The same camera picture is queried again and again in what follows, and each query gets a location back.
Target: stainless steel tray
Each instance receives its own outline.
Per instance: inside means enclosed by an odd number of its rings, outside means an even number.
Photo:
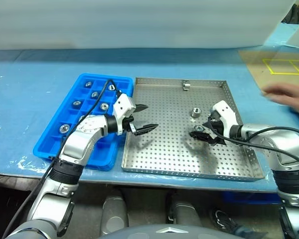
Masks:
[[[226,81],[189,80],[184,91],[181,79],[137,78],[133,99],[149,108],[135,113],[135,125],[158,123],[152,132],[128,134],[122,168],[125,171],[176,176],[255,181],[264,178],[255,152],[230,142],[210,146],[188,133],[207,121],[210,108],[225,100],[242,123]],[[192,118],[192,108],[202,110]]]

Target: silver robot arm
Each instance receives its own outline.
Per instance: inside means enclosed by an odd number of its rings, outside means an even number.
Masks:
[[[299,158],[299,135],[293,131],[271,130],[251,137],[256,132],[272,126],[238,125],[235,112],[225,101],[213,106],[211,118],[214,122],[222,122],[222,130],[218,132],[222,131],[224,137],[281,149]],[[280,213],[285,237],[299,239],[299,162],[276,151],[262,149],[261,152],[266,156],[267,163],[273,171],[278,195],[283,203]]]
[[[65,234],[71,220],[74,202],[83,168],[93,152],[95,143],[115,132],[147,133],[157,124],[135,128],[133,112],[146,109],[135,105],[132,98],[121,94],[114,104],[113,115],[87,116],[68,137],[49,176],[39,191],[27,216],[27,222],[15,229],[9,239],[54,239]]]

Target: human hand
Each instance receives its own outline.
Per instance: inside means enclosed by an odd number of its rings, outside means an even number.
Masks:
[[[262,89],[265,97],[278,104],[293,107],[299,112],[299,85],[278,83]]]

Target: metal clip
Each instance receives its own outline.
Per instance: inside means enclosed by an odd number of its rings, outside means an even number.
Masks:
[[[188,91],[190,87],[189,81],[183,81],[182,83],[183,83],[183,90]]]

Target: blue plastic tray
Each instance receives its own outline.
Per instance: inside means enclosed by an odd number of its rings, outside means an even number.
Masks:
[[[100,93],[103,85],[108,79],[114,80],[117,88],[123,93],[132,96],[133,81],[131,78],[88,73],[80,75],[53,116],[49,125],[44,130],[39,141],[34,146],[33,154],[35,156],[48,160],[50,160],[50,156],[56,156],[61,141],[66,136],[66,134],[61,134],[59,132],[60,126],[68,124],[72,128],[78,122],[80,116],[85,115],[94,104],[96,99],[92,99],[91,94],[93,92]],[[92,82],[92,86],[85,87],[87,82]],[[72,105],[74,101],[81,101],[82,104],[76,109]],[[110,91],[106,88],[106,91],[102,95],[98,105],[92,111],[92,114],[103,115],[107,113],[112,115],[113,104],[115,101],[115,91]],[[107,103],[109,105],[107,112],[100,109],[101,103]],[[115,133],[111,133],[100,139],[96,143],[86,167],[103,171],[110,170],[114,166],[117,155],[117,146],[122,137],[124,136],[117,136]]]

